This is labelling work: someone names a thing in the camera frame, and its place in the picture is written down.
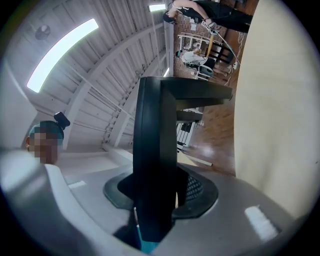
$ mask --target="ceiling light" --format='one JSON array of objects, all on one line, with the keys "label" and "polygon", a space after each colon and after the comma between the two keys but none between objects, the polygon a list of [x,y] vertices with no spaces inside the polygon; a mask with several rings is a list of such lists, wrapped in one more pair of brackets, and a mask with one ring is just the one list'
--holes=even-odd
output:
[{"label": "ceiling light", "polygon": [[63,38],[61,38],[42,58],[38,66],[33,71],[27,87],[38,93],[44,84],[50,71],[54,68],[61,57],[80,39],[88,35],[90,32],[96,30],[98,24],[92,18],[85,23],[77,26],[74,30],[70,31]]},{"label": "ceiling light", "polygon": [[163,77],[165,78],[168,75],[168,73],[169,73],[169,68],[166,70]]},{"label": "ceiling light", "polygon": [[165,9],[166,9],[166,5],[165,4],[152,4],[152,5],[149,5],[149,11],[150,12],[155,12],[155,11],[165,10]]}]

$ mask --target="white ceiling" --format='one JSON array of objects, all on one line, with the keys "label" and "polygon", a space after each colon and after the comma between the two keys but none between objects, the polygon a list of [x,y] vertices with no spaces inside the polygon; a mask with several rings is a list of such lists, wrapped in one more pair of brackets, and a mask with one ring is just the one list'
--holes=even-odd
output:
[{"label": "white ceiling", "polygon": [[[7,61],[38,111],[34,123],[54,120],[55,113],[63,112],[72,124],[65,130],[67,151],[79,147],[101,148],[103,141],[109,141],[112,131],[120,133],[119,146],[130,147],[134,119],[131,117],[122,124],[124,130],[113,130],[121,110],[110,101],[123,108],[143,74],[162,76],[168,67],[163,11],[153,13],[156,44],[148,3],[145,0],[42,1],[13,37]],[[39,93],[28,89],[27,82],[46,52],[65,34],[91,18],[99,28],[62,57]],[[35,31],[43,25],[50,27],[50,35],[46,40],[37,40]],[[131,111],[134,117],[135,107]]]}]

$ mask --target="ceiling beam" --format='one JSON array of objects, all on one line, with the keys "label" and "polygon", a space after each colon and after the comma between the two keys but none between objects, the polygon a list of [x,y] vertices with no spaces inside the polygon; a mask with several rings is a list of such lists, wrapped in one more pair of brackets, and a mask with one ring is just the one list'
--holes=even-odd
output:
[{"label": "ceiling beam", "polygon": [[[159,29],[163,26],[163,22],[155,25],[155,29]],[[145,35],[151,33],[154,30],[153,26],[149,26],[141,31],[138,31],[125,40],[119,42],[115,47],[109,50],[97,63],[93,65],[90,71],[86,74],[85,79],[90,83],[87,83],[84,79],[79,84],[77,89],[75,90],[64,115],[70,121],[70,126],[65,128],[64,130],[64,140],[63,140],[63,149],[66,150],[70,138],[70,133],[72,130],[73,123],[76,119],[78,111],[87,96],[91,84],[95,86],[97,84],[96,79],[101,73],[106,69],[106,67],[111,64],[119,54],[121,54],[124,50],[126,50],[129,46],[134,44],[140,38],[144,37]]]},{"label": "ceiling beam", "polygon": [[[160,58],[160,64],[165,60],[166,58],[166,50],[163,50],[159,53]],[[159,61],[157,58],[155,58],[149,67],[146,69],[146,71],[143,73],[142,77],[151,77],[153,76],[157,69],[159,67]],[[138,98],[138,90],[139,90],[139,81],[135,84],[132,92],[130,93],[128,99],[126,100],[123,109],[131,113],[135,106],[137,105],[137,98]],[[119,116],[117,117],[115,124],[111,130],[111,134],[109,136],[108,143],[112,146],[118,147],[120,139],[122,134],[124,133],[125,128],[128,125],[128,121],[130,119],[130,116],[127,115],[125,112],[121,111]]]}]

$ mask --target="person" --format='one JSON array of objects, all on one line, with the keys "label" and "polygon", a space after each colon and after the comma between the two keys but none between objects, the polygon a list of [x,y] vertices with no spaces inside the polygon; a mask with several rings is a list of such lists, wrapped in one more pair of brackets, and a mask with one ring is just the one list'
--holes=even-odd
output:
[{"label": "person", "polygon": [[[193,64],[197,67],[200,65],[205,65],[213,69],[214,72],[223,74],[225,77],[228,74],[230,74],[232,70],[231,65],[228,67],[223,67],[219,64],[216,64],[213,58],[200,56],[200,53],[201,53],[200,49],[196,49],[194,51],[187,51],[182,55],[181,60],[183,61],[184,64]],[[175,56],[177,58],[180,58],[180,55],[181,55],[181,51],[177,51],[175,53]]]},{"label": "person", "polygon": [[174,0],[172,8],[163,14],[163,20],[177,24],[176,18],[179,14],[205,21],[209,27],[216,23],[227,29],[243,33],[248,33],[253,18],[252,15],[215,1]]},{"label": "person", "polygon": [[63,145],[63,130],[54,121],[34,125],[25,140],[26,149],[42,164],[54,165]]}]

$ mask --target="wooden floor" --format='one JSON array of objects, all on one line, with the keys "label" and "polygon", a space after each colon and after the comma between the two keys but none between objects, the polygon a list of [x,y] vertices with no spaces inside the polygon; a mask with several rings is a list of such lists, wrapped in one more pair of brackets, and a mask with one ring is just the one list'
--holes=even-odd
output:
[{"label": "wooden floor", "polygon": [[[258,0],[247,0],[245,8],[241,4],[238,4],[236,8],[239,11],[253,15],[257,4]],[[238,32],[229,29],[225,37],[235,54],[239,51],[238,36]],[[246,38],[247,35],[245,35],[242,43],[239,55],[240,62]],[[230,176],[236,175],[234,115],[238,75],[239,68],[233,71],[229,84],[227,84],[227,86],[232,88],[232,99],[226,101],[223,105],[207,106],[204,108],[202,121],[192,134],[189,148],[183,150],[189,156],[212,163],[212,166],[197,163],[199,166]]]}]

